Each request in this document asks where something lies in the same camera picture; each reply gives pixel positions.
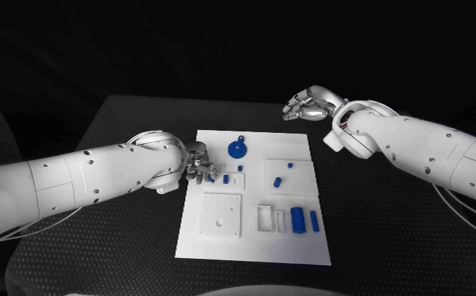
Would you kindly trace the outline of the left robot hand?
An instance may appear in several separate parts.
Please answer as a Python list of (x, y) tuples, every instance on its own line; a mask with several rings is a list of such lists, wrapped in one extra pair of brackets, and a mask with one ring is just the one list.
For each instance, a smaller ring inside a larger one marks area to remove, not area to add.
[(195, 184), (214, 181), (217, 178), (217, 170), (208, 159), (206, 144), (193, 141), (185, 145), (185, 150), (185, 180), (194, 180)]

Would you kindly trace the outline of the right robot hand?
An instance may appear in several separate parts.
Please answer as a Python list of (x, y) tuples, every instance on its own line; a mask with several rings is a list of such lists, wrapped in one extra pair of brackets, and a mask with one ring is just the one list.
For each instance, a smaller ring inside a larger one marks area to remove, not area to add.
[(282, 119), (320, 121), (327, 117), (333, 118), (346, 104), (347, 99), (324, 87), (312, 85), (295, 93), (286, 101)]

